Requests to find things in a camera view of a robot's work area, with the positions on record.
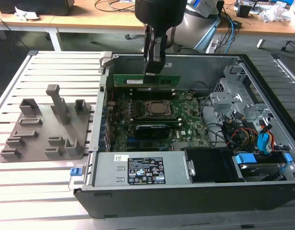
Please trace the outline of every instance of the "green ram stick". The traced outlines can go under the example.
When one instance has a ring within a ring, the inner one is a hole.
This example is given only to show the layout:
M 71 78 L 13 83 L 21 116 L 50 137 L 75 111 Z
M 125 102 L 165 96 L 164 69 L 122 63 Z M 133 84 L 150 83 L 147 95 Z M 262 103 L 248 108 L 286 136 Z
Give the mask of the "green ram stick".
M 177 87 L 179 75 L 156 74 L 150 84 L 143 83 L 144 74 L 114 74 L 115 87 Z

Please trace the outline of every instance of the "floor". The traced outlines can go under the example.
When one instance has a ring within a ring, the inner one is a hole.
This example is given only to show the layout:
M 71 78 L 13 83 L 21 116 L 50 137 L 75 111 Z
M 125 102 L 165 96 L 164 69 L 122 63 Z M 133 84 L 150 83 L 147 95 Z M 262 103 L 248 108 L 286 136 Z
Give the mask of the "floor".
M 6 32 L 7 40 L 0 40 L 0 95 L 9 84 L 18 70 L 28 50 L 21 44 L 17 37 L 29 47 L 30 50 L 53 50 L 51 41 L 46 40 L 46 33 L 42 32 Z M 123 34 L 95 34 L 94 44 L 90 43 L 88 34 L 62 33 L 61 40 L 66 51 L 114 51 L 114 52 L 138 52 L 143 45 L 142 35 L 131 35 L 131 40 L 126 40 Z M 285 41 L 266 41 L 263 49 L 257 49 L 257 39 L 248 36 L 246 39 L 238 39 L 232 44 L 228 53 L 267 55 L 278 54 L 283 62 L 295 72 L 295 49 L 287 47 L 285 52 L 281 47 Z

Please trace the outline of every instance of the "cpu socket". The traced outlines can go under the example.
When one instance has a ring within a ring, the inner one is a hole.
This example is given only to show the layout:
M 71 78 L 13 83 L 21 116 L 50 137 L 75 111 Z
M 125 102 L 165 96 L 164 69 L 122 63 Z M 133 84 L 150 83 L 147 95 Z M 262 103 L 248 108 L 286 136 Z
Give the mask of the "cpu socket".
M 145 117 L 151 116 L 170 116 L 171 103 L 165 100 L 145 102 L 146 114 Z

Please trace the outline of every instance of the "motherboard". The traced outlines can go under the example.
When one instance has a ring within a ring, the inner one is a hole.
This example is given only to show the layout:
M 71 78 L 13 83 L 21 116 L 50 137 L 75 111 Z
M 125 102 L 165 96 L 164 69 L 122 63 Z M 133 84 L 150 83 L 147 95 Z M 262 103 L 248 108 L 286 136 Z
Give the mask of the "motherboard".
M 170 151 L 210 146 L 189 91 L 115 92 L 110 113 L 111 151 Z

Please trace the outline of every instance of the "power supply label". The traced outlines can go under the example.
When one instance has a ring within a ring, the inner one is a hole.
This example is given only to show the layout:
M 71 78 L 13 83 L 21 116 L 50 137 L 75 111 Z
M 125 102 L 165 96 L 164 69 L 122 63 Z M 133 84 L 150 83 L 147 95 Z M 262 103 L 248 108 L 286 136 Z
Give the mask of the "power supply label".
M 162 157 L 128 158 L 128 183 L 165 184 L 165 169 Z

